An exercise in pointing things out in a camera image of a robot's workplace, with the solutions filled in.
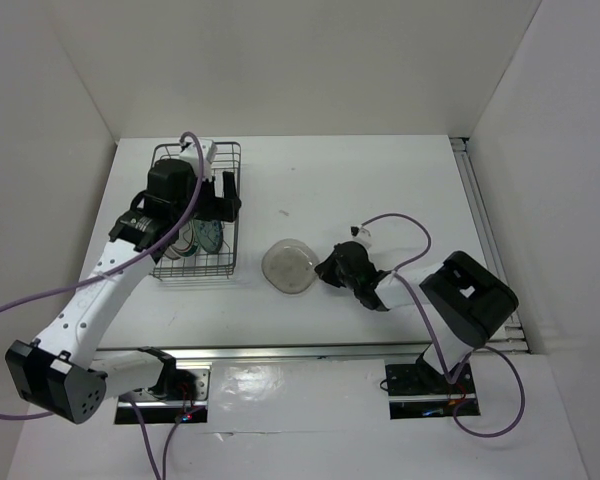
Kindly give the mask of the blue white patterned plate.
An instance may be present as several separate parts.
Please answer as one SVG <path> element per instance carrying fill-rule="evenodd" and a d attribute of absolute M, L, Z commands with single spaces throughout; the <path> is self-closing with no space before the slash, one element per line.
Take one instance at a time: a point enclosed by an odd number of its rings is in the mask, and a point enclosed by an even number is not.
<path fill-rule="evenodd" d="M 224 242 L 223 226 L 219 220 L 194 221 L 195 236 L 200 247 L 208 254 L 218 254 Z"/>

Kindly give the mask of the green red rimmed white plate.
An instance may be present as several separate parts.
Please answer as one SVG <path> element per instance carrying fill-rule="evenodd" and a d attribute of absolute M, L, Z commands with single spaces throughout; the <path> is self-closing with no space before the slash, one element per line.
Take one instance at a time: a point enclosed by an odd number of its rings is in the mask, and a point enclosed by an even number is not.
<path fill-rule="evenodd" d="M 200 244 L 196 238 L 194 225 L 187 222 L 179 231 L 178 238 L 165 251 L 170 260 L 178 260 L 195 256 L 200 250 Z"/>

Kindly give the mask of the clear glass square plate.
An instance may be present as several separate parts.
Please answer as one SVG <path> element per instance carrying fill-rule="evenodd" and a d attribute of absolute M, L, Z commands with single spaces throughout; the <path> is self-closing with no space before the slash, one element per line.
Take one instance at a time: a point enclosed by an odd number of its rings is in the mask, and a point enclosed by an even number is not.
<path fill-rule="evenodd" d="M 287 295 L 305 292 L 315 281 L 314 271 L 319 263 L 317 255 L 304 242 L 283 239 L 264 254 L 261 270 L 265 279 L 278 291 Z"/>

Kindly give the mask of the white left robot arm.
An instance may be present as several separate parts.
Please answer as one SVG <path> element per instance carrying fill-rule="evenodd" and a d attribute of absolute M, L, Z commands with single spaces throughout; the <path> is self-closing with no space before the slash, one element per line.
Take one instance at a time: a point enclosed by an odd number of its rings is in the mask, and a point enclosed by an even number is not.
<path fill-rule="evenodd" d="M 98 346 L 135 288 L 177 239 L 179 222 L 191 219 L 233 222 L 241 201 L 233 172 L 222 174 L 223 194 L 214 179 L 199 177 L 182 160 L 159 160 L 147 186 L 131 201 L 86 285 L 31 342 L 14 342 L 5 360 L 20 397 L 74 424 L 90 419 L 102 402 L 144 389 L 156 399 L 196 395 L 196 376 L 176 366 L 166 352 L 142 347 L 105 360 Z"/>

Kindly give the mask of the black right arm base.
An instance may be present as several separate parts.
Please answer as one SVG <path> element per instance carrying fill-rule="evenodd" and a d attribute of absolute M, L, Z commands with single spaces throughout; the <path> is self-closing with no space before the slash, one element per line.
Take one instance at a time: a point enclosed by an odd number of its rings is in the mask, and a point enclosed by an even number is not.
<path fill-rule="evenodd" d="M 471 367 L 466 364 L 459 379 L 450 384 L 446 378 L 424 361 L 392 363 L 385 366 L 385 378 L 379 388 L 394 397 L 434 396 L 465 397 L 476 392 Z"/>

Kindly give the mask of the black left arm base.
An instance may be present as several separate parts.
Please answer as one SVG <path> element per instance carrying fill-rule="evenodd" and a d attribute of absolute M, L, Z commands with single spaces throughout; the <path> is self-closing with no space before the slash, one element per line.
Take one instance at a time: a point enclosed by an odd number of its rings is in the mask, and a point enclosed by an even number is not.
<path fill-rule="evenodd" d="M 200 379 L 191 371 L 179 369 L 176 359 L 155 348 L 144 348 L 141 352 L 155 357 L 161 363 L 158 379 L 147 390 L 156 398 L 183 394 L 189 401 L 195 401 L 199 393 Z"/>

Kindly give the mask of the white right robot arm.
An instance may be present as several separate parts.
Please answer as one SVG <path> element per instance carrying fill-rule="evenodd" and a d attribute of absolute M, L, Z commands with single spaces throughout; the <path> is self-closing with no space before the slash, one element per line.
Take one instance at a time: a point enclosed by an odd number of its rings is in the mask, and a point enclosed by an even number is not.
<path fill-rule="evenodd" d="M 420 356 L 416 379 L 428 392 L 456 381 L 469 355 L 484 347 L 519 306 L 509 286 L 463 251 L 402 276 L 377 269 L 365 246 L 348 241 L 336 245 L 315 273 L 351 291 L 371 311 L 418 309 L 432 345 Z"/>

